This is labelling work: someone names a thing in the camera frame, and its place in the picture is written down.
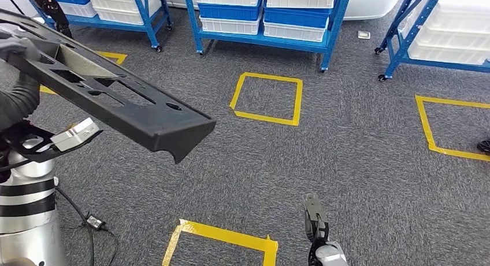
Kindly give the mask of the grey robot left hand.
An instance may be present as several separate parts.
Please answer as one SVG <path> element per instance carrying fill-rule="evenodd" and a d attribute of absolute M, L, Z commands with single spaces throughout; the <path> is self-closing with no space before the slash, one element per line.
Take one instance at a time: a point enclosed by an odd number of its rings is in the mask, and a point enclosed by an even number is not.
<path fill-rule="evenodd" d="M 19 38 L 1 29 L 1 59 L 7 59 L 11 53 L 34 61 L 40 61 L 42 58 L 38 48 L 28 38 Z"/>

